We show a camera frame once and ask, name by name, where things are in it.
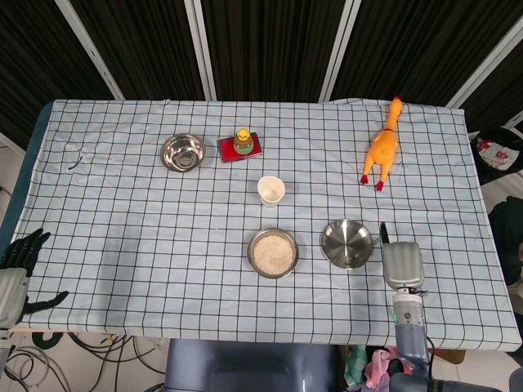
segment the bowl of rice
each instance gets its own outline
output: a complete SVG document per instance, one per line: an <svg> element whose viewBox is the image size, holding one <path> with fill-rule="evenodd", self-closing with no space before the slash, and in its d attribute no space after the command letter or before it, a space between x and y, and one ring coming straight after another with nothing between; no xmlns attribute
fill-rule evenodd
<svg viewBox="0 0 523 392"><path fill-rule="evenodd" d="M248 243L248 262L264 278L277 279L291 273L299 257L297 243L281 229L259 231Z"/></svg>

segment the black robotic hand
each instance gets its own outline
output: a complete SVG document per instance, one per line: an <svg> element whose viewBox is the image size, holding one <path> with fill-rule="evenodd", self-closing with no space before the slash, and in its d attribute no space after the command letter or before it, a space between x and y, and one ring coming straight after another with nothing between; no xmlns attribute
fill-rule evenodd
<svg viewBox="0 0 523 392"><path fill-rule="evenodd" d="M2 259L0 259L0 275L3 270L8 269L25 269L25 276L27 281L33 275L34 266L38 260L38 253L42 249L42 245L51 236L50 233L43 233L43 229L38 229L27 237L17 239L14 243L9 245L6 249ZM39 310L50 309L59 305L67 296L69 292L61 292L55 298L49 301L28 303L27 297L22 311L23 314L32 314Z"/></svg>

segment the pink cloth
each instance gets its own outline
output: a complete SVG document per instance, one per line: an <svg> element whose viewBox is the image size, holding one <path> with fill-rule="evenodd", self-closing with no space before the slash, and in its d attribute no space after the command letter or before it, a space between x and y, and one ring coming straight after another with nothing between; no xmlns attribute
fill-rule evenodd
<svg viewBox="0 0 523 392"><path fill-rule="evenodd" d="M389 368L389 362L391 359L399 358L396 347L387 347L387 349L388 351L374 351L372 360L367 363L367 366L365 366L365 376L367 377L367 382L365 384L369 388L377 388L379 381L384 375L388 379L387 369ZM404 361L401 362L403 363L405 373L412 374L412 368Z"/></svg>

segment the checkered tablecloth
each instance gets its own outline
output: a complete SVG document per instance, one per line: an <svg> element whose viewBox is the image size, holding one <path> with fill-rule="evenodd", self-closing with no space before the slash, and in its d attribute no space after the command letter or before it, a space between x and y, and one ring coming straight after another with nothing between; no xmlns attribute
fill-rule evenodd
<svg viewBox="0 0 523 392"><path fill-rule="evenodd" d="M35 328L237 341L394 344L381 252L347 272L329 264L320 233L362 221L373 236L416 240L437 345L512 350L519 343L478 188L461 110L404 105L400 150L385 189L362 186L369 141L387 102L55 102L16 237L43 226L32 301L69 290ZM248 127L263 156L223 163L220 138ZM172 134L203 138L207 156L185 174L159 148ZM257 196L261 176L287 193ZM261 278L246 249L260 229L297 240L293 274Z"/></svg>

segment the rice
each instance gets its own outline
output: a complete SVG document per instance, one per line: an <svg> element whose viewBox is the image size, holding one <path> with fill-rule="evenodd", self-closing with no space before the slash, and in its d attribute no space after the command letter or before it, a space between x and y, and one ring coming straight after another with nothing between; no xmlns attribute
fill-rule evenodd
<svg viewBox="0 0 523 392"><path fill-rule="evenodd" d="M293 247L288 240L268 235L254 246L254 264L268 275L278 275L293 264Z"/></svg>

